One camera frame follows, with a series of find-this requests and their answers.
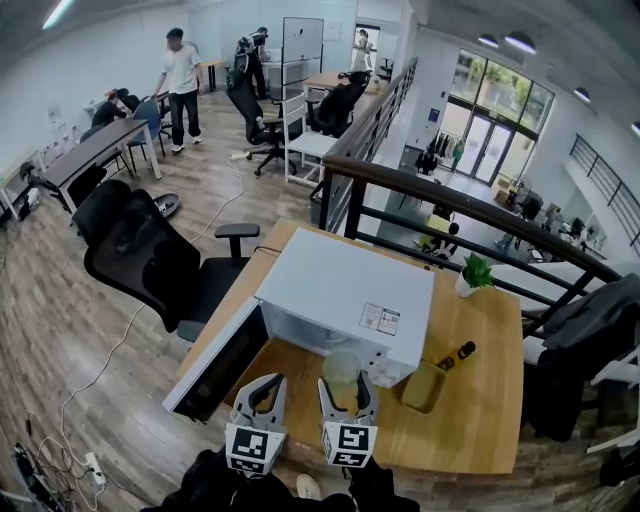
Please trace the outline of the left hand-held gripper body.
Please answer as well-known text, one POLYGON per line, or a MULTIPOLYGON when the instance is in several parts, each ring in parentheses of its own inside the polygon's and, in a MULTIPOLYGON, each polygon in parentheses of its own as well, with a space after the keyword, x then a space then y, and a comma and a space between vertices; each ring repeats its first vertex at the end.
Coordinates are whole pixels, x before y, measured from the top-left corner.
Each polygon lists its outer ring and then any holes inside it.
POLYGON ((246 414, 233 410, 225 429, 227 465, 245 475, 267 475, 286 437, 282 417, 273 411, 246 414))

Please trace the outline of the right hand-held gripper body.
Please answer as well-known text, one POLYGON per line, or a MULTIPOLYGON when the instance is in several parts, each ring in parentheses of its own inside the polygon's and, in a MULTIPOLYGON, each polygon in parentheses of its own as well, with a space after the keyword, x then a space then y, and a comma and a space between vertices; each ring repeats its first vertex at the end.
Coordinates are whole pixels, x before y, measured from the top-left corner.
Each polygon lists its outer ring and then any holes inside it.
POLYGON ((338 412, 323 415, 321 441, 331 466, 363 469, 373 456, 378 427, 377 413, 358 416, 338 412))

